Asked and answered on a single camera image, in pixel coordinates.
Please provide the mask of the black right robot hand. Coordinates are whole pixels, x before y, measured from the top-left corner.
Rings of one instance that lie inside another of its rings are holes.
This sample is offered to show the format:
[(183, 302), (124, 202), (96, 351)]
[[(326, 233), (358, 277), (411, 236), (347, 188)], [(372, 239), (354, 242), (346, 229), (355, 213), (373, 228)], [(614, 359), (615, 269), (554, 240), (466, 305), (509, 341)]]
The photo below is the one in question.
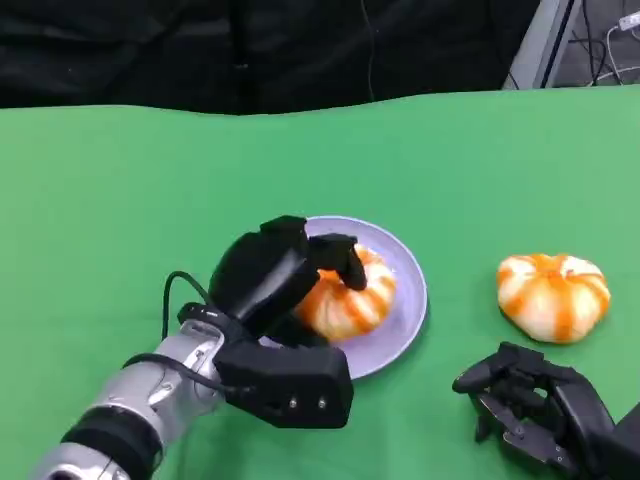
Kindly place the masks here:
[(502, 342), (497, 351), (463, 371), (452, 389), (477, 412), (475, 441), (494, 434), (534, 465), (567, 479), (605, 479), (601, 439), (615, 423), (593, 385), (544, 354)]

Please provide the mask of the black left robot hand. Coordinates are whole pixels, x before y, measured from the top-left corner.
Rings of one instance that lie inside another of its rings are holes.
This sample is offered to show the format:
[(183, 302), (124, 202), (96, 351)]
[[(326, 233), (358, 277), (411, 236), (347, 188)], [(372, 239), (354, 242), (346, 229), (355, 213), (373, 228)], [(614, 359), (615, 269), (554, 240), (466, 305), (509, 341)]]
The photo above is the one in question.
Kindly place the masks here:
[(355, 250), (357, 238), (339, 233), (308, 236), (305, 217), (283, 215), (239, 237), (224, 253), (208, 287), (211, 303), (250, 336), (287, 347), (326, 346), (295, 308), (320, 280), (338, 275), (346, 287), (367, 286)]

